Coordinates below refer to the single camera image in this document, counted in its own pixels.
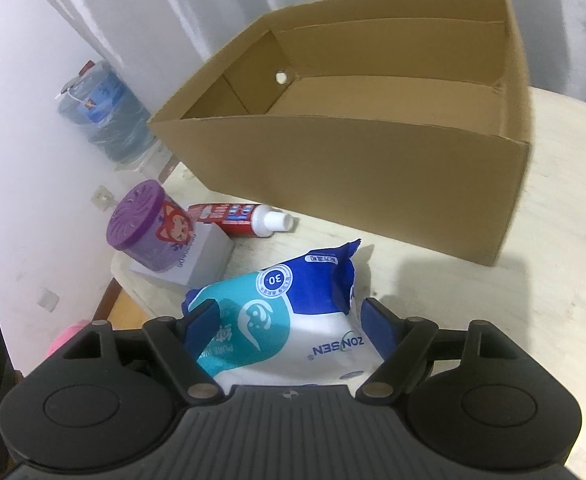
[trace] round label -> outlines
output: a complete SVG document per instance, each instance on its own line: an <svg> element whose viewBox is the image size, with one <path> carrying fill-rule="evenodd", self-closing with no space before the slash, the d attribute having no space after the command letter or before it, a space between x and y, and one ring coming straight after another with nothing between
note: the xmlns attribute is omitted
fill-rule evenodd
<svg viewBox="0 0 586 480"><path fill-rule="evenodd" d="M292 283L293 272L284 264L261 270L255 280L257 291L265 298L279 298Z"/></svg>

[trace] blue and white wipes package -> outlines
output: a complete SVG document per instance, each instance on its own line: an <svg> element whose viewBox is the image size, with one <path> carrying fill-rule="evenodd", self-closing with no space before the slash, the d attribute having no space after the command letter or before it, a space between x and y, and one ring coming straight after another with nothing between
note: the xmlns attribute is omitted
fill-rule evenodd
<svg viewBox="0 0 586 480"><path fill-rule="evenodd" d="M190 291L184 314L208 299L220 308L199 365L227 393L234 384L346 384L354 394L382 362L351 308L359 243Z"/></svg>

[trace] table top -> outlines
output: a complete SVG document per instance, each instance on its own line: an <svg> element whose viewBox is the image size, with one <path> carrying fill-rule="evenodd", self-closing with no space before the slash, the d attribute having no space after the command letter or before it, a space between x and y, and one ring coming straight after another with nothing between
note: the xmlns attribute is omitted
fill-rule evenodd
<svg viewBox="0 0 586 480"><path fill-rule="evenodd" d="M531 95L531 166L495 267L294 214L290 234L236 240L225 278L361 238L353 258L358 302L374 296L441 328L490 320L574 394L582 431L566 465L586 480L586 103L539 89ZM209 191L182 164L164 186L177 202L239 202ZM123 253L112 263L124 290L151 316L181 317L183 297L131 273L129 263Z"/></svg>

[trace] water bottle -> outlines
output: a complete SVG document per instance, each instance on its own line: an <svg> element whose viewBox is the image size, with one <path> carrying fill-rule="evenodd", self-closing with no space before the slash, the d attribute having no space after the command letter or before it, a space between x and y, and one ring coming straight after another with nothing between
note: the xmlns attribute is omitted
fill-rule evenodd
<svg viewBox="0 0 586 480"><path fill-rule="evenodd" d="M113 162L132 162L155 142L147 127L150 114L106 61L89 61L56 100L58 113Z"/></svg>

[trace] cardboard box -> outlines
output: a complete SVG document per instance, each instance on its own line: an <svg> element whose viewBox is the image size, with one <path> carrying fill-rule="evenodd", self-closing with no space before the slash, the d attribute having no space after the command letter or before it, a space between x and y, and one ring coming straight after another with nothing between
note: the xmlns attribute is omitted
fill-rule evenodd
<svg viewBox="0 0 586 480"><path fill-rule="evenodd" d="M233 251L233 242L215 224L196 222L195 240L176 266L166 272L153 272L133 260L129 269L156 286L186 294L222 279Z"/></svg>
<svg viewBox="0 0 586 480"><path fill-rule="evenodd" d="M150 126L212 190L491 265L528 73L509 0L324 0L253 23Z"/></svg>

